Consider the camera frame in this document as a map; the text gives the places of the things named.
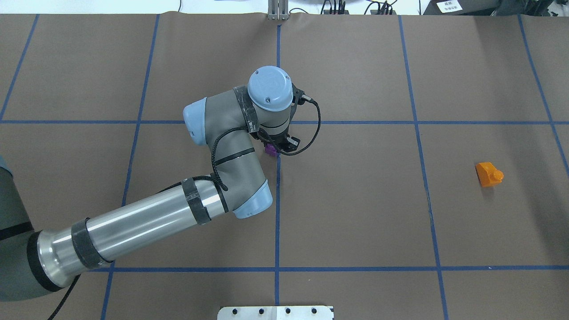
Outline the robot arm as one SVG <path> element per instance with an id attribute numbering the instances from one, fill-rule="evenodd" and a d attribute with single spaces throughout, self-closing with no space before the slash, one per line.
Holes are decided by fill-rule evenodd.
<path id="1" fill-rule="evenodd" d="M 2 159 L 1 300 L 69 289 L 85 272 L 216 216 L 233 212 L 244 219 L 266 210 L 272 192 L 252 139 L 285 156 L 299 154 L 300 141 L 289 134 L 289 126 L 304 103 L 317 106 L 281 68 L 263 66 L 246 85 L 187 105 L 184 123 L 193 142 L 209 149 L 211 174 L 189 177 L 59 231 L 35 231 Z"/>

